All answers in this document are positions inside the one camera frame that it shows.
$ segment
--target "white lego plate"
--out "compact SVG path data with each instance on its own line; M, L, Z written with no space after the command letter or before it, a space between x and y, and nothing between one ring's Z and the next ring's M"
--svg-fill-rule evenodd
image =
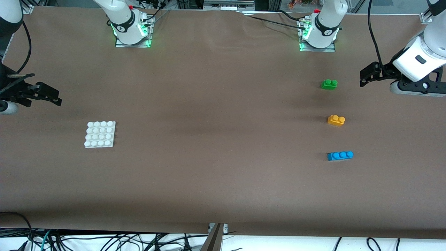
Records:
M115 121L96 121L87 123L85 148L113 147L115 140Z

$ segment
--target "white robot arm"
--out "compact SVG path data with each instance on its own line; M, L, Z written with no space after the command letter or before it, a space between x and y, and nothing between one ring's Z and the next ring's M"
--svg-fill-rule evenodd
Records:
M327 0L320 13L310 16L310 26L302 39L315 48L326 48L336 39L339 24L347 13L348 5L345 0Z
M22 5L19 0L0 1L0 38L11 36L23 21Z
M125 0L93 1L105 11L116 37L122 43L132 45L148 35L147 29L143 27L149 19L147 14L130 9ZM20 28L22 22L21 1L0 0L0 38L11 36ZM46 100L55 105L62 104L58 90L43 82L36 85L26 83L25 79L31 76L34 74L21 75L0 63L0 114L15 114L18 111L17 104L30 107L31 99Z
M124 44L132 45L147 37L142 29L147 14L137 9L130 9L125 0L93 0L106 13L116 37Z
M428 0L432 23L407 46L381 65L373 62L361 71L360 86L372 81L395 79L390 90L397 94L445 96L441 82L446 64L446 0Z

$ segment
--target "blue lego brick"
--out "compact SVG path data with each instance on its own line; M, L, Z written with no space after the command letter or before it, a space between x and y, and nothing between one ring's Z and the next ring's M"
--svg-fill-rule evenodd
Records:
M352 158L353 158L352 151L332 152L332 153L327 154L328 161L346 160L346 159L352 159Z

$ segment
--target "white floor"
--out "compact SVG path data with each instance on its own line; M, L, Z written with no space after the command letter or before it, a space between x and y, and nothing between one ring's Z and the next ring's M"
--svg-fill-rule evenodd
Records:
M160 242L183 237L183 234L169 234ZM97 237L97 235L76 236L83 238ZM154 238L154 234L141 235L144 241L150 241ZM189 238L192 247L201 245L205 241L205 237ZM337 237L276 237L276 236L240 236L226 235L223 238L222 251L234 251L242 248L241 251L333 251ZM0 251L16 250L24 242L26 238L0 238ZM68 240L64 242L74 251L99 251L108 239L96 240ZM396 248L396 239L393 238L376 238L381 247L381 251L394 251ZM179 245L166 245L161 248L162 251L179 250ZM109 251L117 249L114 245ZM138 251L136 245L125 244L122 251ZM399 251L444 251L446 250L446 240L422 240L422 239L402 239ZM369 251L366 245L366 238L342 238L337 251Z

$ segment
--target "green lego brick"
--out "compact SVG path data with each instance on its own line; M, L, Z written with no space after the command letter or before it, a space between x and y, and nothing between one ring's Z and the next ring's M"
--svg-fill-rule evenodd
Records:
M338 86L338 82L336 80L324 80L322 81L321 88L325 90L334 90Z

